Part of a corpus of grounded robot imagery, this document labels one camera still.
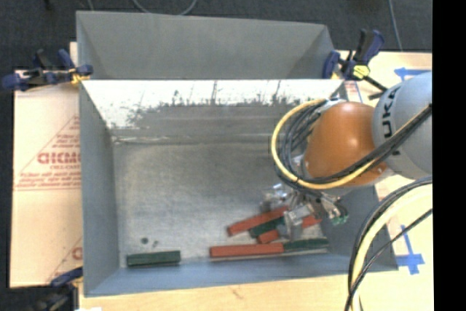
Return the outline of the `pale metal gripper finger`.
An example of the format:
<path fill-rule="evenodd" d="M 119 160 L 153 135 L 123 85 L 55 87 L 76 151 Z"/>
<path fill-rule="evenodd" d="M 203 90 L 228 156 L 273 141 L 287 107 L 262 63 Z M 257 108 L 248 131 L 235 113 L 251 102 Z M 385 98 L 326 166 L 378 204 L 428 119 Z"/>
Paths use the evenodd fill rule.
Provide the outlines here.
<path fill-rule="evenodd" d="M 310 216 L 307 205 L 301 205 L 284 212 L 285 237 L 288 240 L 298 240 L 303 232 L 304 219 Z"/>
<path fill-rule="evenodd" d="M 263 198 L 260 202 L 261 212 L 269 212 L 282 207 L 290 199 L 292 189 L 284 184 L 275 184 L 263 191 Z"/>

